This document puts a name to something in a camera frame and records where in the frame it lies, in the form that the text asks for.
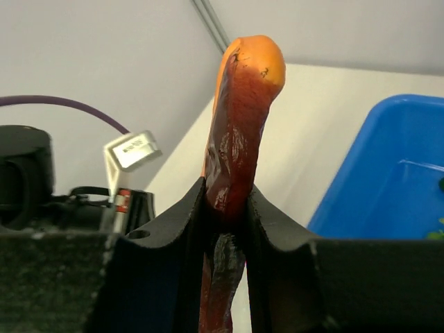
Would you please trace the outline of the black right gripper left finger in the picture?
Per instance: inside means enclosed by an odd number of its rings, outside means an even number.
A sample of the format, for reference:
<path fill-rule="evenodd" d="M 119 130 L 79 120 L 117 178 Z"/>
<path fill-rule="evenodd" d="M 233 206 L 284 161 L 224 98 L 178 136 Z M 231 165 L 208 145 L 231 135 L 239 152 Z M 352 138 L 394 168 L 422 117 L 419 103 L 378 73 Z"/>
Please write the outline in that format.
<path fill-rule="evenodd" d="M 197 332 L 206 231 L 203 178 L 119 237 L 87 332 Z"/>

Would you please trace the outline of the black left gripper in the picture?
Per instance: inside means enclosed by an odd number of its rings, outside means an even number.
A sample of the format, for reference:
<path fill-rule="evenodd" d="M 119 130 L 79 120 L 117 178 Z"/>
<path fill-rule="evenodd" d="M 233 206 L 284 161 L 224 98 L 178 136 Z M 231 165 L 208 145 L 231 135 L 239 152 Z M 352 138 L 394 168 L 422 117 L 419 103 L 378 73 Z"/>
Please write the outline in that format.
<path fill-rule="evenodd" d="M 1 127 L 1 231 L 132 232 L 155 217 L 154 195 L 126 188 L 126 171 L 109 187 L 82 186 L 53 195 L 51 136 L 40 129 Z"/>

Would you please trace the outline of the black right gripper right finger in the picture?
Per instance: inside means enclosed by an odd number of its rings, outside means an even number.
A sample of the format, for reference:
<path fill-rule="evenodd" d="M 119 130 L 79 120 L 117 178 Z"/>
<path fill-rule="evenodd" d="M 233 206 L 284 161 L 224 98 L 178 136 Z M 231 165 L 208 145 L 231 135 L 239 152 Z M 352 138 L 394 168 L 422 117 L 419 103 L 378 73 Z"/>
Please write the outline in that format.
<path fill-rule="evenodd" d="M 254 188 L 244 221 L 254 332 L 326 332 L 310 243 L 318 237 Z"/>

